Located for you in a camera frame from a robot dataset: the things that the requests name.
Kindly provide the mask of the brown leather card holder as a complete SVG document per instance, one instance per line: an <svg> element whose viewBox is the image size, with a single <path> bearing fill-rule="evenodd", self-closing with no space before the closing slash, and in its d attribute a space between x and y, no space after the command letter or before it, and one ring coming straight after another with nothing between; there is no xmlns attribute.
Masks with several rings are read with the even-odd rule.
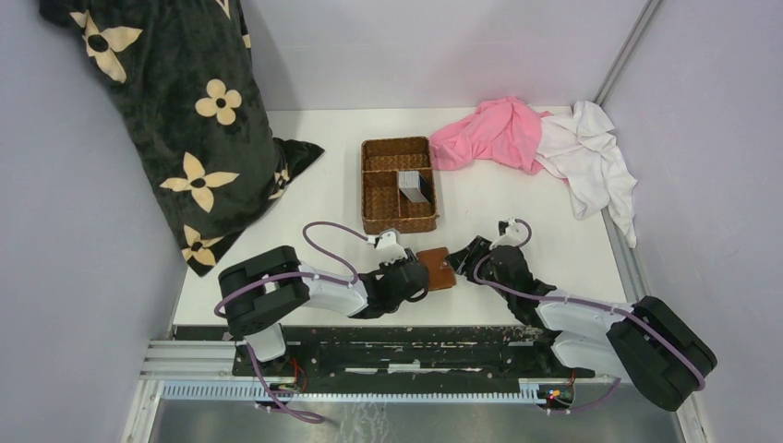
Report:
<svg viewBox="0 0 783 443"><path fill-rule="evenodd" d="M422 250L416 253L416 258L428 269L431 292L450 289L456 285L453 268L447 261L449 249L445 246Z"/></svg>

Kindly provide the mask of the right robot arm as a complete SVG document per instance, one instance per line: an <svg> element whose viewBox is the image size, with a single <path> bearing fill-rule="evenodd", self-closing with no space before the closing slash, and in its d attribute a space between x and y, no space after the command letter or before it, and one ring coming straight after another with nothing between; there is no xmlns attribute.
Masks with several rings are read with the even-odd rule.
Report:
<svg viewBox="0 0 783 443"><path fill-rule="evenodd" d="M520 247L491 246L481 236L445 261L468 281L492 288L522 324L544 330L533 362L546 377L566 368L610 375L675 412L717 368L712 349L654 296L633 304L576 297L535 278Z"/></svg>

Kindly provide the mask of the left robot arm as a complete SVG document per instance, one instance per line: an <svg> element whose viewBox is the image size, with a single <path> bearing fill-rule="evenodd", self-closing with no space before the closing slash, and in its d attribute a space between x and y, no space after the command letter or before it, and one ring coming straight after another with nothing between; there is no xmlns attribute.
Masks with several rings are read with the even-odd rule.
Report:
<svg viewBox="0 0 783 443"><path fill-rule="evenodd" d="M412 251L390 264L347 276L322 271L300 261L289 245L225 269L218 283L222 300L215 307L229 333L249 347L249 355L269 375L290 364L281 320L300 307L331 311L344 317L375 319L415 303L428 294L429 274Z"/></svg>

